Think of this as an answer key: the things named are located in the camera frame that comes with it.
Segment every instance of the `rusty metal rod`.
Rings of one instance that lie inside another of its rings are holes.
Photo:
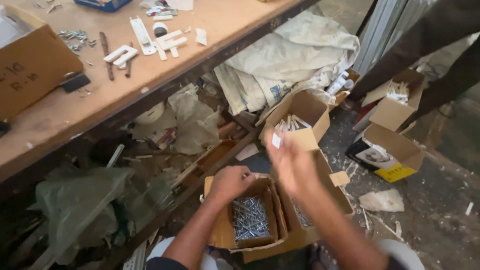
[[[103,54],[105,56],[109,55],[110,53],[108,52],[107,37],[103,32],[100,32],[100,43],[102,44]],[[110,79],[110,81],[115,80],[115,78],[113,77],[112,63],[107,63],[107,71],[108,71],[108,78]]]
[[[133,48],[133,42],[130,42],[129,46]],[[133,60],[133,58],[130,58],[127,61],[127,73],[125,73],[125,77],[127,77],[127,78],[130,78],[130,74],[132,72],[132,60]]]

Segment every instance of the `wooden workbench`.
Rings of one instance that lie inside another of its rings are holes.
[[[31,0],[0,3],[35,14],[57,33],[82,29],[92,40],[103,31],[113,51],[131,41],[139,48],[129,17],[142,18],[153,37],[153,19],[138,5],[140,1],[134,0],[116,13],[105,13],[72,0],[56,0],[63,7],[50,14],[47,9],[33,7]],[[145,56],[139,50],[132,62],[131,78],[114,68],[115,81],[110,81],[99,42],[94,48],[83,48],[80,59],[91,80],[85,89],[91,94],[83,98],[84,90],[67,94],[58,88],[20,114],[12,122],[12,130],[0,138],[1,200],[40,181],[65,155],[84,151],[317,1],[195,0],[193,11],[179,11],[173,20],[164,21],[170,32],[192,27],[184,34],[188,41],[179,48],[180,57],[174,59],[167,52],[168,60],[161,61],[157,53]],[[207,31],[208,46],[195,42],[195,28]]]

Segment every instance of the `workbench top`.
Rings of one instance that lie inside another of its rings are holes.
[[[150,36],[154,37],[153,19],[145,14],[147,9],[138,5],[141,0],[134,0],[116,13],[77,5],[72,0],[55,0],[54,3],[61,3],[63,7],[47,14],[48,5],[44,1],[38,2],[46,8],[35,8],[31,0],[2,0],[0,4],[12,4],[35,14],[47,21],[56,33],[82,29],[92,40],[99,38],[102,31],[107,36],[110,52],[131,41],[134,47],[139,48],[129,17],[142,18]],[[145,56],[139,50],[139,55],[132,62],[131,78],[126,78],[125,71],[114,67],[115,80],[108,79],[99,41],[94,48],[83,48],[79,52],[80,60],[91,83],[81,92],[69,94],[57,88],[12,122],[12,130],[0,138],[0,182],[135,102],[141,95],[152,92],[142,93],[144,87],[152,89],[171,80],[299,2],[302,0],[268,3],[257,0],[195,0],[192,11],[179,11],[173,20],[163,21],[169,32],[192,27],[191,32],[182,35],[188,41],[186,46],[178,49],[180,57],[174,59],[167,52],[168,60],[161,61],[158,53]],[[208,46],[195,42],[195,28],[207,31]],[[91,94],[86,96],[85,89]]]

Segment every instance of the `dark trousers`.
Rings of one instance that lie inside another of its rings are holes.
[[[438,0],[357,83],[350,100],[365,94],[418,59],[480,31],[480,0]],[[402,125],[450,102],[480,81],[480,38],[423,91],[419,109]]]

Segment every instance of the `box of nails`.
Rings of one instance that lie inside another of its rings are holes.
[[[212,177],[205,180],[205,197]],[[210,245],[230,252],[269,248],[284,242],[287,226],[274,181],[259,174],[241,196],[222,210],[210,239]]]

